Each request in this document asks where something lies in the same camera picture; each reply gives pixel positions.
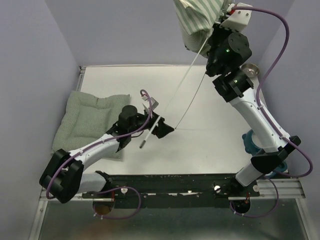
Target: blue object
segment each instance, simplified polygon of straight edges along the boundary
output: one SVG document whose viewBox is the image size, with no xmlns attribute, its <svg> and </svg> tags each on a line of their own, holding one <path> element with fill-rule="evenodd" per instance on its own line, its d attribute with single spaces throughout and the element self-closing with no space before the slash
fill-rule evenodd
<svg viewBox="0 0 320 240">
<path fill-rule="evenodd" d="M 251 129 L 250 131 L 248 131 L 247 133 L 242 135 L 244 150 L 248 154 L 251 154 L 252 156 L 256 155 L 261 150 L 261 148 L 258 147 L 257 145 L 255 145 L 254 141 L 252 140 L 253 133 L 254 133 L 254 131 Z M 283 173 L 287 169 L 288 169 L 288 165 L 284 161 L 275 170 Z M 277 174 L 276 172 L 272 171 L 269 174 L 266 174 L 266 176 L 268 178 L 273 178 L 276 174 Z"/>
</svg>

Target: white tabletop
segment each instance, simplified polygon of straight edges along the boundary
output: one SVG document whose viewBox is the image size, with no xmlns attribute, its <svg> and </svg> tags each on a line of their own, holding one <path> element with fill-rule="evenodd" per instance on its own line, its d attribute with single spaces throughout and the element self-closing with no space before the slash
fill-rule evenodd
<svg viewBox="0 0 320 240">
<path fill-rule="evenodd" d="M 205 72 L 194 66 L 170 107 L 164 108 L 176 90 L 187 66 L 104 66 L 87 67 L 81 92 L 105 98 L 130 94 L 130 104 L 143 111 L 140 89 L 154 97 L 155 112 L 176 127 L 192 100 Z M 143 149 L 139 144 L 146 132 L 134 138 L 121 159 L 103 158 L 87 169 L 107 174 L 219 174 L 236 173 L 250 160 L 242 134 L 250 127 L 241 115 L 216 92 L 213 78 L 203 83 L 177 130 L 162 139 L 152 135 Z"/>
</svg>

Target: gray wall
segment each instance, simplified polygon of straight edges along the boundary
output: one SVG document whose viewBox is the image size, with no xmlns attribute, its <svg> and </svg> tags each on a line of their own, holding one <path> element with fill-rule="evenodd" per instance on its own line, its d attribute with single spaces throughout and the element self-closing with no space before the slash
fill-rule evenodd
<svg viewBox="0 0 320 240">
<path fill-rule="evenodd" d="M 285 15 L 294 0 L 242 2 Z M 46 0 L 80 65 L 190 64 L 172 0 Z M 245 34 L 257 63 L 280 23 L 254 13 Z M 200 58 L 198 64 L 205 64 Z"/>
<path fill-rule="evenodd" d="M 44 0 L 0 3 L 0 238 L 28 239 L 78 64 Z"/>
<path fill-rule="evenodd" d="M 264 96 L 274 117 L 291 135 L 301 138 L 301 148 L 313 160 L 314 172 L 301 181 L 309 211 L 320 235 L 319 8 L 319 0 L 296 0 L 293 3 L 286 16 L 291 33 L 289 45 L 270 74 Z M 278 55 L 284 37 L 284 28 L 280 27 L 259 64 L 264 72 Z M 298 174 L 307 171 L 309 166 L 297 151 L 292 154 L 288 163 L 291 171 Z"/>
</svg>

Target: metal bowl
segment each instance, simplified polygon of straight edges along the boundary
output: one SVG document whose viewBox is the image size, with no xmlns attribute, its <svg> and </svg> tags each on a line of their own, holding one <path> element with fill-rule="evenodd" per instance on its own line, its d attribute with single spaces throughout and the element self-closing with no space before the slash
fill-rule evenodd
<svg viewBox="0 0 320 240">
<path fill-rule="evenodd" d="M 253 63 L 245 63 L 241 66 L 241 70 L 250 78 L 253 79 L 257 77 L 260 73 L 260 70 L 257 65 Z"/>
</svg>

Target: gray floor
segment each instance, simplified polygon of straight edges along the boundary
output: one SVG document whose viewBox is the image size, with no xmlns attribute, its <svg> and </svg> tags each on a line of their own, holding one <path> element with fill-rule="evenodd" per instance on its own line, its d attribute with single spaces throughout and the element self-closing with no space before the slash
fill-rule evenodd
<svg viewBox="0 0 320 240">
<path fill-rule="evenodd" d="M 250 213 L 268 211 L 273 200 L 256 200 Z M 41 240 L 306 240 L 295 200 L 281 200 L 268 217 L 250 219 L 230 209 L 142 209 L 127 220 L 93 217 L 90 202 L 49 202 Z"/>
</svg>

